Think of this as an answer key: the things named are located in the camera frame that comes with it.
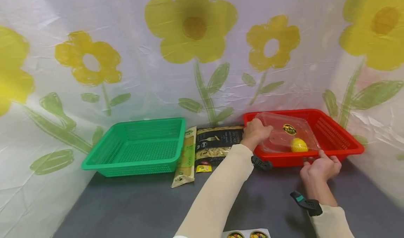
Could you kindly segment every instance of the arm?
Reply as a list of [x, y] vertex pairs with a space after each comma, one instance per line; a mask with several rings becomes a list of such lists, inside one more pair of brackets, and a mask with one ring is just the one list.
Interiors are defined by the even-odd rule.
[[272, 127], [264, 127], [258, 119], [247, 124], [241, 144], [233, 145], [196, 196], [176, 232], [178, 238], [221, 237], [241, 186], [253, 171], [252, 151], [271, 131]]
[[319, 157], [313, 164], [304, 162], [304, 167], [300, 171], [307, 197], [318, 200], [323, 210], [321, 215], [310, 217], [317, 236], [354, 238], [346, 221], [345, 212], [338, 206], [327, 184], [327, 180], [339, 173], [341, 163], [335, 156], [328, 158], [324, 151], [319, 152]]

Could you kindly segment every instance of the gray table surface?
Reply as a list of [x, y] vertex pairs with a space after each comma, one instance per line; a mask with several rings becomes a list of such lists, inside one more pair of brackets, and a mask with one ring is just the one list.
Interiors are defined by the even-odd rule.
[[[225, 230], [267, 228], [271, 238], [316, 237], [289, 196], [295, 189], [303, 192], [299, 169], [253, 171]], [[171, 189], [173, 174], [95, 174], [53, 238], [172, 238], [209, 175], [196, 174], [195, 183]], [[349, 161], [330, 187], [356, 238], [404, 237], [404, 212]]]

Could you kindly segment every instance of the plastic lid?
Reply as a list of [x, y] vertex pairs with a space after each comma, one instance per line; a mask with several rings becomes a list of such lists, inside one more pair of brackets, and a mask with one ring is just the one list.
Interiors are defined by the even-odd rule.
[[264, 126], [273, 126], [268, 139], [261, 143], [265, 152], [304, 152], [320, 150], [306, 120], [281, 114], [262, 112], [255, 116]]

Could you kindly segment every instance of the black wrist device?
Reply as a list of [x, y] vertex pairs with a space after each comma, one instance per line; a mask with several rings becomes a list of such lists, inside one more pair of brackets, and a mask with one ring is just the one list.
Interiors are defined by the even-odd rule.
[[273, 167], [270, 161], [262, 161], [258, 156], [252, 156], [251, 162], [255, 168], [260, 169], [261, 171], [270, 171]]
[[305, 197], [303, 197], [298, 191], [292, 192], [290, 196], [295, 200], [299, 207], [306, 209], [311, 217], [319, 216], [323, 213], [318, 200], [305, 199]]

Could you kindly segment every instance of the yellow lemon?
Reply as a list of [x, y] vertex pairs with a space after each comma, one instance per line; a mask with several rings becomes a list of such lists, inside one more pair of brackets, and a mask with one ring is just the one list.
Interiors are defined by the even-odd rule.
[[290, 147], [292, 148], [292, 152], [306, 152], [309, 151], [306, 143], [300, 138], [294, 138], [290, 143]]

